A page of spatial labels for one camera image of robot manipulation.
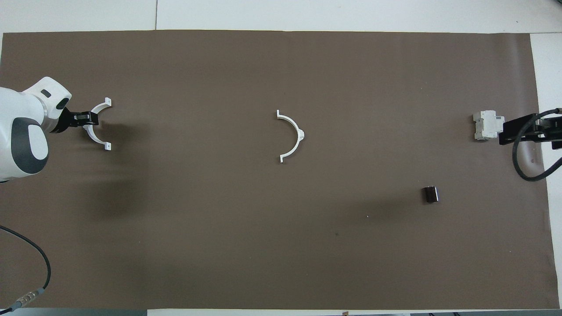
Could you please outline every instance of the white plastic arc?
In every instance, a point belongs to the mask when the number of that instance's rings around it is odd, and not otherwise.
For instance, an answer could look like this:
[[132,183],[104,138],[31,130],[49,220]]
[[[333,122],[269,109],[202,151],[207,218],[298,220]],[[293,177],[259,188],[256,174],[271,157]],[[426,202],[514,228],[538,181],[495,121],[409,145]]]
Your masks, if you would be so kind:
[[[98,114],[101,110],[111,107],[111,99],[106,98],[104,103],[96,105],[91,112]],[[111,150],[111,143],[110,142],[102,142],[94,133],[94,126],[92,125],[84,125],[83,128],[88,132],[88,136],[96,143],[102,144],[105,147],[105,150]]]
[[283,163],[283,158],[285,158],[287,156],[290,156],[291,154],[294,153],[295,150],[297,150],[298,144],[301,142],[301,140],[303,140],[305,138],[305,132],[302,129],[298,128],[297,123],[293,119],[291,119],[288,116],[279,114],[279,110],[277,110],[277,118],[289,122],[294,127],[294,129],[297,131],[297,143],[294,144],[293,149],[291,149],[286,154],[282,154],[282,155],[279,156],[279,159],[281,160],[281,163]]

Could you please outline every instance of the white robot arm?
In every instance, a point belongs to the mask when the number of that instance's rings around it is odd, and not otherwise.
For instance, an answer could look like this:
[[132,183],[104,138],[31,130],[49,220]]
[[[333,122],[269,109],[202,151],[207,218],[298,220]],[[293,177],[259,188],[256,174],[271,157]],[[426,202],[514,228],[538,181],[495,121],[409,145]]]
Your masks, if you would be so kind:
[[45,77],[23,92],[0,88],[0,182],[36,174],[45,167],[45,132],[58,124],[72,94]]

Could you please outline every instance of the brown mat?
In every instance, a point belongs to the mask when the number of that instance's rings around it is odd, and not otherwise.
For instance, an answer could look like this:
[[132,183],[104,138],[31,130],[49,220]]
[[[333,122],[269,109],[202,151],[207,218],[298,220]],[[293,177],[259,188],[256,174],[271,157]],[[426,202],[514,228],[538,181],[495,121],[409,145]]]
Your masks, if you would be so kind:
[[[5,34],[0,71],[17,91],[55,78],[73,111],[114,102],[111,152],[50,134],[46,168],[0,187],[1,223],[52,260],[34,306],[559,307],[545,182],[473,139],[476,111],[537,111],[528,34]],[[306,134],[283,165],[276,109]],[[0,249],[7,305],[44,268]]]

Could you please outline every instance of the white tile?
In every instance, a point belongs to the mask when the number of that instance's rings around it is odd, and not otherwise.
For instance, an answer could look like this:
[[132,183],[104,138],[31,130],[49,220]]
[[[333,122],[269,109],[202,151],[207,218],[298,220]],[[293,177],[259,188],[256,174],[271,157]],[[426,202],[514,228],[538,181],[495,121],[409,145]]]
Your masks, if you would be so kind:
[[[537,78],[538,108],[540,112],[562,107],[562,34],[531,34],[534,72]],[[550,143],[542,144],[545,167],[562,157],[562,150],[554,151]],[[549,192],[550,227],[554,260],[558,275],[558,297],[562,305],[562,168],[546,178]]]
[[156,0],[0,0],[3,33],[153,30]]
[[158,29],[544,33],[555,0],[158,0]]

